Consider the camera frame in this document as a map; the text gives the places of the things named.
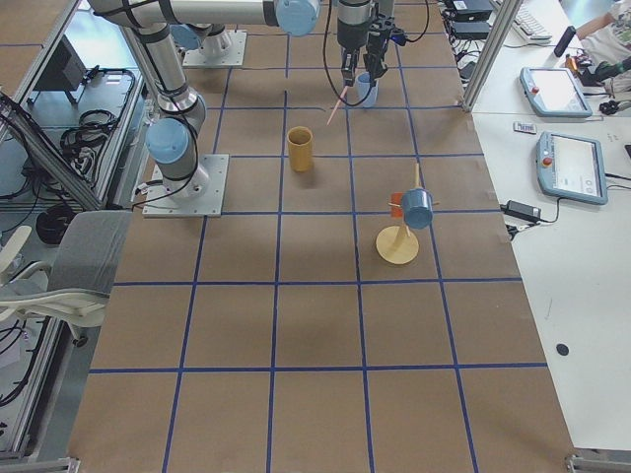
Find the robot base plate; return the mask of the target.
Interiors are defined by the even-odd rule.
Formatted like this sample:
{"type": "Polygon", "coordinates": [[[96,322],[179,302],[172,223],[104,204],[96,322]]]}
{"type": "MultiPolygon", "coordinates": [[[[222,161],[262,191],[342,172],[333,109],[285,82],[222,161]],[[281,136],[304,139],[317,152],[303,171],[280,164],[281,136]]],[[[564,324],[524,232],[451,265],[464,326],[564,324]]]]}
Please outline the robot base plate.
{"type": "Polygon", "coordinates": [[[224,30],[220,34],[210,35],[197,49],[184,54],[182,65],[189,69],[242,67],[246,38],[245,30],[224,30]]]}
{"type": "Polygon", "coordinates": [[[148,189],[148,204],[142,209],[146,218],[220,217],[228,174],[228,154],[204,154],[198,169],[183,190],[186,180],[166,180],[148,189]]]}

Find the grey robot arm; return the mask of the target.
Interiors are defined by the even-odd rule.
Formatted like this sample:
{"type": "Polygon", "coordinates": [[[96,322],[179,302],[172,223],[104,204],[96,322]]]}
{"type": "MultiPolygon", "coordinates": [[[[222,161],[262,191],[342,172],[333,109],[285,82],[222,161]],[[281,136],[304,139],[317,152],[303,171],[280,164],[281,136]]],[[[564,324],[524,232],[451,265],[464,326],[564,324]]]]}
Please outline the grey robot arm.
{"type": "MultiPolygon", "coordinates": [[[[206,112],[202,97],[189,86],[171,28],[211,31],[225,24],[278,27],[293,36],[310,33],[317,22],[317,1],[94,1],[96,16],[128,32],[144,60],[143,74],[154,81],[161,118],[149,127],[146,145],[162,174],[168,198],[176,203],[200,197],[210,183],[202,166],[197,137],[206,112]]],[[[335,1],[327,16],[337,20],[340,71],[353,86],[363,64],[372,81],[387,70],[388,44],[396,35],[391,10],[377,1],[335,1]]]]}

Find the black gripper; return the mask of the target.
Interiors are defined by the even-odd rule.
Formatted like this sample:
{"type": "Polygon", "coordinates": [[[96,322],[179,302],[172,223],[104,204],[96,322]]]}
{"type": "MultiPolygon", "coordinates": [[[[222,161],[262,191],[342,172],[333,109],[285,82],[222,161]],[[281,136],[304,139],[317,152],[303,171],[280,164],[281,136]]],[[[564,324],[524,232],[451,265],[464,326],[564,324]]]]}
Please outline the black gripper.
{"type": "MultiPolygon", "coordinates": [[[[337,40],[341,48],[340,72],[345,87],[353,87],[359,50],[368,40],[368,30],[377,13],[392,16],[394,2],[370,0],[339,0],[337,2],[337,40]]],[[[385,64],[386,41],[368,43],[364,53],[364,65],[369,74],[371,87],[377,85],[388,70],[385,64]]]]}

